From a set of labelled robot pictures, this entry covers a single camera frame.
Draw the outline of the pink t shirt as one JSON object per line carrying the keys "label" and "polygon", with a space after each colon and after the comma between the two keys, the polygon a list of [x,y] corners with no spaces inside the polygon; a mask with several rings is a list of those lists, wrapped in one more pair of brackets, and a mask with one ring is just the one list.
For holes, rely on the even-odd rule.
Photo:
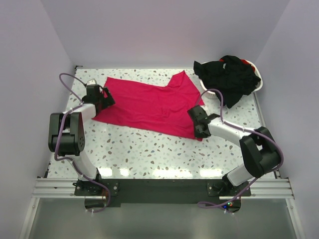
{"label": "pink t shirt", "polygon": [[115,104],[102,110],[94,120],[195,139],[187,111],[204,102],[184,71],[173,75],[164,87],[110,77],[104,86]]}

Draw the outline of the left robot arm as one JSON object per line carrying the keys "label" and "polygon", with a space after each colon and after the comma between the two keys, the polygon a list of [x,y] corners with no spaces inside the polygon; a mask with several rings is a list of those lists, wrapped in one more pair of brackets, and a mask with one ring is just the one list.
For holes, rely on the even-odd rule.
{"label": "left robot arm", "polygon": [[86,84],[81,105],[50,115],[48,147],[56,161],[69,161],[78,174],[78,180],[73,184],[77,196],[96,196],[105,192],[99,170],[84,151],[84,123],[114,104],[108,89],[91,80]]}

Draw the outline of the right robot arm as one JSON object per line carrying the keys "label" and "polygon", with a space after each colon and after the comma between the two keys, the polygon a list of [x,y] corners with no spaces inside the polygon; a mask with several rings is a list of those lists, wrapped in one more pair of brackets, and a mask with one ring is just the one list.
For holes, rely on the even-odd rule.
{"label": "right robot arm", "polygon": [[225,174],[221,182],[211,186],[218,194],[232,196],[248,180],[262,177],[283,162],[283,154],[267,128],[244,128],[224,120],[220,115],[208,115],[199,105],[187,113],[193,122],[196,138],[217,136],[241,149],[243,163]]}

